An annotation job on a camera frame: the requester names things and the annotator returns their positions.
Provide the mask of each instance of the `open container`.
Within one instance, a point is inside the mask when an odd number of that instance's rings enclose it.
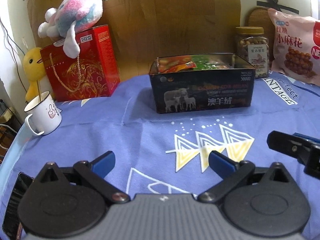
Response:
[[[157,58],[149,77],[159,114],[248,107],[255,68],[232,53],[183,55]]]

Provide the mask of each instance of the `plush toy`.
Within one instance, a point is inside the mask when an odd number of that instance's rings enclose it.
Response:
[[[52,98],[54,98],[52,87],[44,69],[40,49],[41,48],[33,48],[29,50],[24,56],[22,62],[24,73],[26,74],[26,77],[30,83],[26,94],[27,102],[30,102],[33,98],[39,95],[37,80],[40,80],[42,92],[49,90]]]
[[[70,58],[78,57],[80,47],[76,33],[91,28],[101,18],[102,0],[63,0],[58,10],[51,8],[45,14],[46,22],[38,29],[40,38],[63,37],[63,51]]]

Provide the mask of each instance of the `yellow duck plush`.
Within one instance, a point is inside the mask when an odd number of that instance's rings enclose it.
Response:
[[[29,50],[23,58],[23,70],[30,83],[30,86],[26,94],[27,102],[30,102],[33,98],[39,95],[37,80],[41,81],[47,75],[44,69],[44,64],[42,62],[40,49],[41,48],[33,48]],[[54,98],[52,89],[50,89],[50,93],[52,98]]]

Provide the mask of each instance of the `mug handle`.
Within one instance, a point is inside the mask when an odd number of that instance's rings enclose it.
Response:
[[[35,131],[33,131],[33,129],[31,128],[31,126],[30,126],[30,124],[29,124],[29,118],[30,118],[31,116],[32,116],[32,114],[29,114],[29,115],[25,118],[24,122],[25,122],[26,126],[31,130],[31,132],[32,132],[35,136],[40,136],[40,135],[44,134],[44,131],[42,131],[42,132],[40,132],[40,133],[36,133]]]

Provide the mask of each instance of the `ribbed gray surface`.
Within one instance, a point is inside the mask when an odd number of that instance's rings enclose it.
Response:
[[[27,236],[25,240],[43,239]],[[136,195],[127,204],[113,205],[107,216],[88,232],[69,240],[254,240],[229,225],[218,208],[190,194]],[[303,240],[295,236],[277,238]]]

